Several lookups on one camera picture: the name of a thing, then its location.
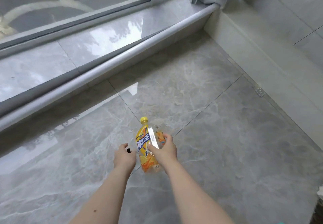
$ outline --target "person's right forearm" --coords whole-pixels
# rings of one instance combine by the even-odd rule
[[[222,208],[209,197],[178,162],[165,165],[183,224],[233,224]]]

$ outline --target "window frame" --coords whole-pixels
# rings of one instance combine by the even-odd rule
[[[167,0],[129,0],[0,40],[0,58]]]

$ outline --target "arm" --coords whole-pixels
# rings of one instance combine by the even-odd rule
[[[114,169],[70,224],[118,223],[127,181],[136,164],[136,151],[127,153],[127,146],[122,144],[114,153]]]
[[[233,224],[226,212],[193,180],[177,160],[172,136],[164,134],[167,142],[162,149],[148,145],[167,173],[183,224]]]

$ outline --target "white label strip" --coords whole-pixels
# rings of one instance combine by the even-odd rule
[[[155,138],[155,133],[154,131],[152,130],[152,128],[148,128],[148,134],[149,134],[149,137],[150,137],[150,140],[151,140],[151,144],[155,147],[155,148],[159,148],[158,147],[158,144],[157,144],[157,141],[156,141],[156,138]]]

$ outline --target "person's left hand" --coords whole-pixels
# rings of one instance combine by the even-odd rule
[[[126,169],[129,174],[131,174],[133,168],[136,165],[136,150],[132,150],[131,153],[128,153],[126,147],[128,143],[121,144],[119,149],[114,152],[114,168],[121,167]]]

